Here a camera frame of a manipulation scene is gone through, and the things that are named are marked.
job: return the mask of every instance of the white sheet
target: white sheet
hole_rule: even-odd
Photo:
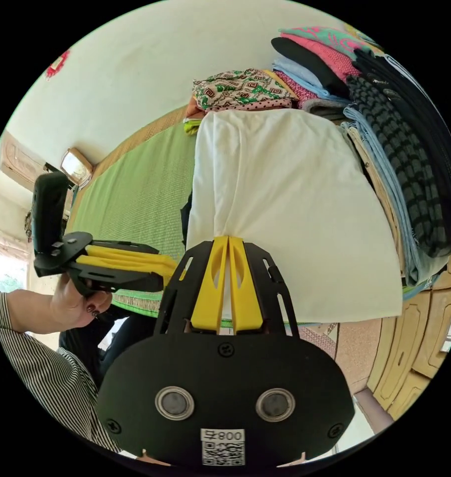
[[[401,314],[388,221],[326,119],[292,109],[207,114],[197,134],[187,248],[224,235],[271,254],[298,322]]]

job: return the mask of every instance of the circular sensor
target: circular sensor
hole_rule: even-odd
[[[269,389],[258,398],[255,410],[264,421],[280,422],[295,410],[295,398],[285,389]]]
[[[190,393],[177,386],[161,389],[156,395],[159,414],[172,421],[187,419],[194,412],[194,400]]]

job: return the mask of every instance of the yellow robot part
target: yellow robot part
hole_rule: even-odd
[[[241,238],[229,238],[229,257],[234,334],[259,330],[263,325],[263,317]]]
[[[177,267],[176,262],[165,255],[119,250],[99,245],[90,245],[86,251],[87,255],[79,256],[76,263],[116,270],[157,273],[164,278],[164,286],[169,283]]]
[[[219,333],[224,302],[228,237],[214,239],[202,285],[195,302],[191,324],[195,329]]]

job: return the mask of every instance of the qr code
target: qr code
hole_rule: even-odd
[[[205,466],[245,465],[245,442],[202,442]]]

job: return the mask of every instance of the striped shirt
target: striped shirt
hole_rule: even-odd
[[[0,292],[0,342],[11,365],[36,400],[60,424],[113,452],[120,452],[101,425],[97,387],[69,351],[53,351],[33,336],[11,329],[6,293]]]

